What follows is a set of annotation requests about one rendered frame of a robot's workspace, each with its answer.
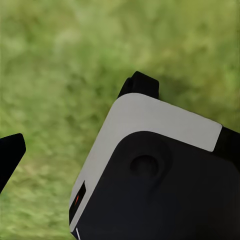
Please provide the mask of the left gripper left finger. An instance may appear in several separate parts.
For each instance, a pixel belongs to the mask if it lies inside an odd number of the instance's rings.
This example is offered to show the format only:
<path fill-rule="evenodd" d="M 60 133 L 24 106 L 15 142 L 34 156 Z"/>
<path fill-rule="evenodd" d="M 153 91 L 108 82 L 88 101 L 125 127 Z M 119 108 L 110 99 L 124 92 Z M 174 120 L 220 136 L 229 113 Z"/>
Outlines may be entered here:
<path fill-rule="evenodd" d="M 0 193 L 25 153 L 22 133 L 0 138 Z"/>

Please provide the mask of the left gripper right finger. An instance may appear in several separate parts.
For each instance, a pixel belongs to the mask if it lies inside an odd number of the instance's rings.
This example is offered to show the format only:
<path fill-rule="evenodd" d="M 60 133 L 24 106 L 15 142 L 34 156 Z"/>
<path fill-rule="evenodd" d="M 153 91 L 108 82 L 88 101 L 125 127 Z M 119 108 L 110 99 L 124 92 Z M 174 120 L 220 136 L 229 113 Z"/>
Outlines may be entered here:
<path fill-rule="evenodd" d="M 240 135 L 228 133 L 224 151 L 240 173 Z"/>

